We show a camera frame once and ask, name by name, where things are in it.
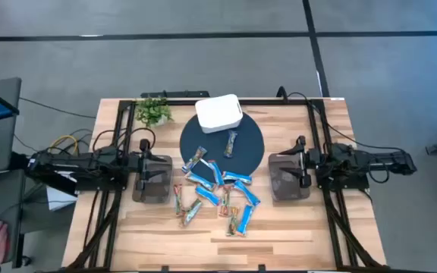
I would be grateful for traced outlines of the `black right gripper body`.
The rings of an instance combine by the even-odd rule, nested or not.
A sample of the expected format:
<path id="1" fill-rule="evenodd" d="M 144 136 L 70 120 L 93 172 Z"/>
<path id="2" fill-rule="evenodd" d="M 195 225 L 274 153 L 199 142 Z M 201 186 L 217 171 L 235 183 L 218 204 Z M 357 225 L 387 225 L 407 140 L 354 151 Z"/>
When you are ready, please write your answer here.
<path id="1" fill-rule="evenodd" d="M 306 189 L 311 186 L 311 176 L 307 172 L 307 153 L 305 152 L 306 137 L 297 138 L 299 166 L 300 166 L 300 188 Z"/>

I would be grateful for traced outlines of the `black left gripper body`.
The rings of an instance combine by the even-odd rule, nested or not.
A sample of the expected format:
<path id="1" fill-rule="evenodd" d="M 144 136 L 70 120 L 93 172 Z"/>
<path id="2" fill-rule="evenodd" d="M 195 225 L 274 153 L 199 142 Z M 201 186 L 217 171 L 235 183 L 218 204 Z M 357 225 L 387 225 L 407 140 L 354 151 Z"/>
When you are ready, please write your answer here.
<path id="1" fill-rule="evenodd" d="M 149 180 L 147 162 L 151 156 L 151 142 L 148 139 L 140 141 L 140 156 L 138 162 L 138 173 L 135 180 L 134 189 L 136 191 L 144 191 L 146 183 Z"/>

